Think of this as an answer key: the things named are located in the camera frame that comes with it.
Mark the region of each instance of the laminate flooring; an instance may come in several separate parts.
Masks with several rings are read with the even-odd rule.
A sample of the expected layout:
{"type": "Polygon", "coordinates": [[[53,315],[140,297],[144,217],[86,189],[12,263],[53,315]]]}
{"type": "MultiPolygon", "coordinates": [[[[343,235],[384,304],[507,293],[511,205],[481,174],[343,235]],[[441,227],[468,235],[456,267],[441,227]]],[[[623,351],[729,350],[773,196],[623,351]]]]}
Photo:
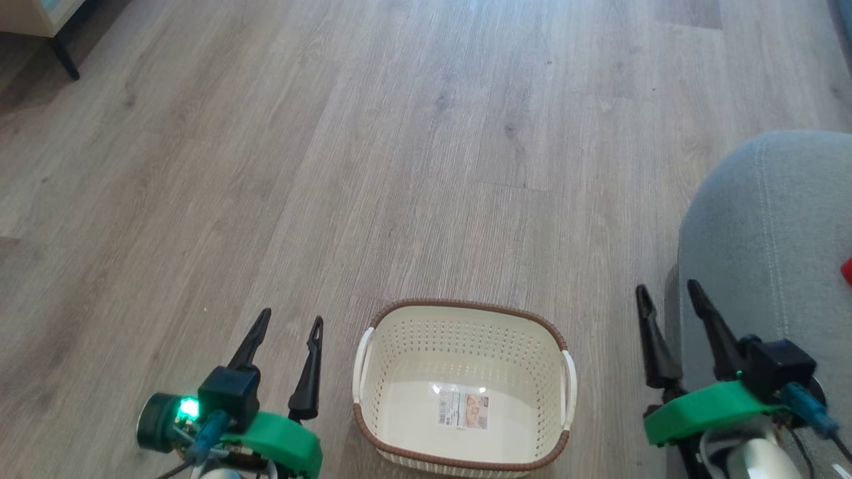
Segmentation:
{"type": "Polygon", "coordinates": [[[101,0],[69,37],[76,83],[0,36],[3,478],[168,470],[142,405],[192,393],[264,307],[272,411],[325,317],[322,477],[434,477],[352,420],[360,335],[409,297],[563,333],[577,418],[533,479],[676,476],[642,432],[634,286],[664,301],[741,142],[852,128],[825,0],[101,0]]]}

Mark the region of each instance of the product label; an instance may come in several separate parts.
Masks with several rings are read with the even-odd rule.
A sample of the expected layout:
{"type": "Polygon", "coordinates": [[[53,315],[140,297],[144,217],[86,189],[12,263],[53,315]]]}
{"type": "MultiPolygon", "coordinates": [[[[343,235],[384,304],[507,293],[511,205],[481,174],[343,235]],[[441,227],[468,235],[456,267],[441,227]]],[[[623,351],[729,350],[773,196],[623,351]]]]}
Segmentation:
{"type": "Polygon", "coordinates": [[[438,424],[488,429],[488,396],[464,388],[443,387],[438,393],[438,424]]]}

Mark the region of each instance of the furniture leg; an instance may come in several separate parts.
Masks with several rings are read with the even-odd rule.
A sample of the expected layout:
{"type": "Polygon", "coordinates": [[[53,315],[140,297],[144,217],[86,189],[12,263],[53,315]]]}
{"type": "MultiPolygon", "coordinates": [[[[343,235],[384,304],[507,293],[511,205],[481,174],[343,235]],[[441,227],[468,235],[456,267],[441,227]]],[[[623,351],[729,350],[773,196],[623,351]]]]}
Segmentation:
{"type": "Polygon", "coordinates": [[[74,81],[79,80],[80,72],[77,71],[77,66],[74,65],[74,60],[72,60],[71,56],[68,54],[65,44],[59,39],[59,37],[48,38],[48,43],[50,43],[50,47],[56,54],[56,58],[58,58],[62,66],[65,67],[68,75],[70,75],[74,81]]]}

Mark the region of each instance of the gray upholstered furniture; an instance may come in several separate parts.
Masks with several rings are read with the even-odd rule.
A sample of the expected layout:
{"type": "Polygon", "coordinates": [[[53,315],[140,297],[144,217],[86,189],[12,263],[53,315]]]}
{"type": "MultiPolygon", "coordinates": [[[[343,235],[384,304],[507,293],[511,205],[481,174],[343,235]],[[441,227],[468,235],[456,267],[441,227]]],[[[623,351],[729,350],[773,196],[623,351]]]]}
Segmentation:
{"type": "Polygon", "coordinates": [[[838,12],[848,38],[849,32],[852,32],[852,0],[838,0],[838,12]]]}
{"type": "MultiPolygon", "coordinates": [[[[852,287],[839,273],[849,257],[852,136],[776,132],[732,153],[681,226],[676,307],[686,386],[715,381],[686,291],[695,278],[736,336],[790,338],[819,362],[829,410],[852,442],[852,287]]],[[[843,461],[835,447],[810,432],[803,439],[825,477],[837,477],[831,464],[843,461]]]]}

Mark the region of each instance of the laundry basket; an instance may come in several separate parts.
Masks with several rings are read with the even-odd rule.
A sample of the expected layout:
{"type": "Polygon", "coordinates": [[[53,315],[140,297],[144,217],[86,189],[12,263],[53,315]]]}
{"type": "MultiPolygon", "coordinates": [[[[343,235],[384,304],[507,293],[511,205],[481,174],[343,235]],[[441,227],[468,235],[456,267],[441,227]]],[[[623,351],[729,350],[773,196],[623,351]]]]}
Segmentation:
{"type": "Polygon", "coordinates": [[[561,334],[536,315],[407,300],[361,338],[352,397],[361,432],[396,464],[520,477],[565,448],[577,373],[561,334]]]}

